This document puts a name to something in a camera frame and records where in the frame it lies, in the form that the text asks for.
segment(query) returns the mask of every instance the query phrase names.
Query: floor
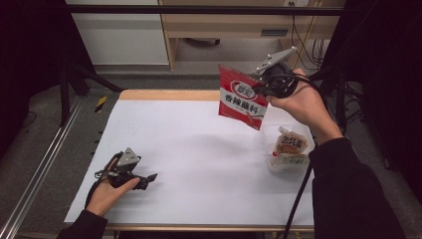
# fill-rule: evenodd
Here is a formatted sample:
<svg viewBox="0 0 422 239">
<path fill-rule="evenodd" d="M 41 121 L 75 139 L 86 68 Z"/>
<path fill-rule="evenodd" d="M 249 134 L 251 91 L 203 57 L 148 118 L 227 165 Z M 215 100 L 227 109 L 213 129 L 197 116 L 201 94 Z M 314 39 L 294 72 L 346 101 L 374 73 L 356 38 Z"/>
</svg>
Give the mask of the floor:
<svg viewBox="0 0 422 239">
<path fill-rule="evenodd" d="M 173 72 L 159 66 L 143 66 L 129 71 L 110 71 L 109 68 L 99 67 L 99 73 L 124 88 L 218 90 L 218 64 L 251 73 L 267 54 L 281 50 L 279 42 L 271 39 L 222 39 L 217 46 L 184 40 L 180 41 Z M 309 66 L 311 63 L 305 60 L 305 64 Z M 26 217 L 18 223 L 16 238 L 55 238 L 60 229 L 66 226 L 64 217 L 101 140 L 107 116 L 118 98 L 117 93 L 105 90 L 94 82 L 89 82 L 89 85 L 92 90 L 86 97 L 75 97 L 71 93 L 72 102 L 81 104 L 81 107 L 66 139 L 60 143 L 54 155 L 54 161 L 47 168 L 47 175 L 41 178 L 42 185 L 35 188 L 37 194 L 31 201 L 32 205 L 23 212 Z M 40 163 L 48 156 L 46 152 L 60 130 L 59 93 L 59 88 L 53 87 L 31 99 L 30 112 L 21 131 L 0 160 L 1 225 L 7 222 L 26 192 L 27 185 Z M 105 105 L 100 113 L 96 113 L 97 103 L 103 96 L 107 96 Z M 349 115 L 358 110 L 356 103 L 350 103 L 348 107 Z M 422 239 L 422 206 L 400 173 L 385 169 L 382 153 L 370 126 L 365 121 L 355 119 L 348 125 L 347 136 L 359 158 L 372 167 L 379 177 L 408 238 Z M 292 233 L 291 236 L 313 238 L 312 234 Z"/>
</svg>

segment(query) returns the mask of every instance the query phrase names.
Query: person's left hand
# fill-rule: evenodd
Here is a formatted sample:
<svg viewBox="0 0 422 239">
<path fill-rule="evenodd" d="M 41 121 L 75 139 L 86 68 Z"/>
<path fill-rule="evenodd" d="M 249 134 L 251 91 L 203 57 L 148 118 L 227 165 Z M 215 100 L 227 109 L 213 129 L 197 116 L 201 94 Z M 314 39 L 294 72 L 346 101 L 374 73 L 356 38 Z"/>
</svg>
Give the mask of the person's left hand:
<svg viewBox="0 0 422 239">
<path fill-rule="evenodd" d="M 117 203 L 117 201 L 128 191 L 133 189 L 140 179 L 133 178 L 124 185 L 114 188 L 108 180 L 103 180 L 94 191 L 93 196 L 87 206 L 87 210 L 93 214 L 104 217 L 106 213 Z"/>
</svg>

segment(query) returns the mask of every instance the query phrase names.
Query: white tabletop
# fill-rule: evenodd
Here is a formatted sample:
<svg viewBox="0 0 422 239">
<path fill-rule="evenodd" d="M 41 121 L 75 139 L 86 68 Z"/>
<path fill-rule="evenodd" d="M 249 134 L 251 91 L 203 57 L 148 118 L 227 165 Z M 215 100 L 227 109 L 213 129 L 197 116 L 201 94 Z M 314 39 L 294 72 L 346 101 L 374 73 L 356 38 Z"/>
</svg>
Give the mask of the white tabletop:
<svg viewBox="0 0 422 239">
<path fill-rule="evenodd" d="M 65 222 L 84 209 L 94 173 L 131 147 L 142 157 L 133 171 L 158 173 L 145 191 L 126 194 L 105 216 L 120 229 L 275 229 L 287 223 L 305 175 L 272 174 L 266 161 L 279 125 L 310 139 L 309 129 L 289 114 L 269 108 L 262 130 L 218 116 L 218 101 L 122 100 L 114 106 L 93 161 Z M 311 181 L 293 224 L 314 225 Z"/>
</svg>

